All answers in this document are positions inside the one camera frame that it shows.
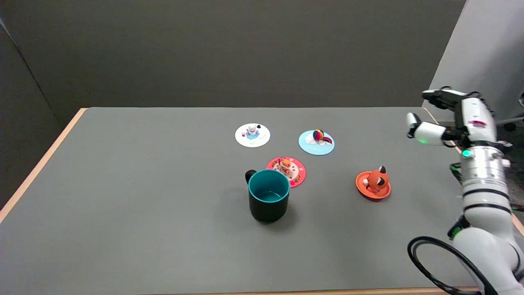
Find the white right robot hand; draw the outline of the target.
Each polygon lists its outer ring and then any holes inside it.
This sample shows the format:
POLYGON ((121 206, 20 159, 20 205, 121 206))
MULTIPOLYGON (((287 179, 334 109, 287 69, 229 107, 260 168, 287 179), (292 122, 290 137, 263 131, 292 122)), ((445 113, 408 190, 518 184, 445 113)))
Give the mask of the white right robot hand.
POLYGON ((464 93, 444 86, 423 91, 422 97, 438 109, 453 112, 454 125, 445 127, 421 121, 417 114, 408 113, 408 138, 415 138, 422 144, 458 147, 461 150, 472 146, 511 147, 509 142, 498 140, 492 110, 479 92, 464 93))

